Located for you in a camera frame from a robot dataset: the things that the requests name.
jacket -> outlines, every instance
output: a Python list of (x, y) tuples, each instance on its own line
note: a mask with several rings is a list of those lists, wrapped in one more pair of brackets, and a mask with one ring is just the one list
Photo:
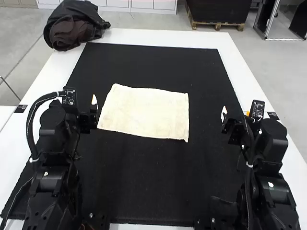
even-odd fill
[(89, 1), (64, 0), (50, 15), (44, 28), (48, 46), (67, 51), (102, 37), (111, 24), (97, 13), (98, 7)]

pallet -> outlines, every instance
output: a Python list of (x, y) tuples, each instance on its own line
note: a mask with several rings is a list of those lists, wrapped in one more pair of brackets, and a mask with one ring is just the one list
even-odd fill
[(222, 25), (234, 25), (234, 26), (237, 26), (237, 30), (238, 30), (238, 31), (241, 31), (241, 32), (242, 32), (242, 31), (244, 30), (245, 23), (212, 23), (212, 22), (197, 22), (197, 21), (193, 20), (191, 11), (190, 11), (189, 6), (188, 6), (187, 3), (186, 3), (186, 10), (187, 10), (187, 13), (188, 13), (188, 17), (189, 17), (189, 21), (190, 21), (190, 23), (191, 23), (192, 30), (196, 30), (196, 29), (197, 29), (197, 28), (196, 28), (197, 25), (214, 25), (216, 31), (219, 31), (219, 30), (221, 29), (221, 26), (222, 26)]

rubber mat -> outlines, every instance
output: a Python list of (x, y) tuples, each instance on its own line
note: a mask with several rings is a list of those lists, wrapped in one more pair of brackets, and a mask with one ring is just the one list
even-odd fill
[[(210, 196), (235, 201), (243, 182), (239, 148), (221, 133), (221, 110), (242, 110), (218, 50), (88, 43), (67, 83), (77, 90), (80, 110), (89, 110), (95, 93), (100, 113), (114, 83), (187, 92), (189, 142), (106, 130), (82, 135), (76, 165), (84, 216), (192, 226), (198, 217), (209, 221)], [(26, 167), (12, 194), (31, 176)], [(24, 218), (25, 211), (23, 198), (11, 217)]]

towel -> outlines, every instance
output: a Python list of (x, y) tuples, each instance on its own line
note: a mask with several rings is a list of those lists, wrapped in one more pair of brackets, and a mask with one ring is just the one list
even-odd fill
[(159, 89), (114, 84), (98, 128), (149, 138), (189, 138), (189, 96)]

table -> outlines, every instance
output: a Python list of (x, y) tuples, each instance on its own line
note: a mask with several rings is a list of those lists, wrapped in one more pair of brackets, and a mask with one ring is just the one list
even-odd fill
[[(268, 98), (248, 68), (246, 62), (238, 51), (235, 43), (228, 33), (221, 32), (188, 32), (188, 31), (159, 31), (159, 30), (135, 30), (135, 29), (110, 29), (105, 32), (98, 43), (144, 45), (144, 46), (170, 46), (191, 48), (215, 48), (218, 49), (229, 79), (234, 87), (243, 111), (248, 111), (253, 99), (266, 103), (266, 111), (274, 109)], [(24, 96), (21, 104), (32, 103), (49, 92), (61, 91), (69, 79), (85, 44), (68, 52), (55, 51), (45, 64), (31, 88)], [(37, 111), (34, 119), (34, 138), (38, 140), (39, 118), (48, 108), (49, 103), (43, 104)], [(25, 123), (30, 106), (23, 114), (13, 114), (0, 133), (0, 209), (4, 207), (8, 197), (14, 188), (26, 161), (30, 156), (30, 150), (25, 137)], [(307, 165), (293, 143), (290, 136), (288, 150), (283, 158), (281, 173), (289, 183), (300, 216), (301, 229), (307, 230), (307, 181), (303, 180), (307, 175)], [(7, 223), (7, 230), (20, 230), (23, 221), (11, 220)], [(186, 229), (183, 227), (168, 226), (139, 226), (129, 224), (111, 224), (112, 230), (136, 230), (136, 229)]]
[(14, 105), (0, 105), (0, 132), (11, 117), (12, 113), (14, 113), (15, 109), (16, 106)]

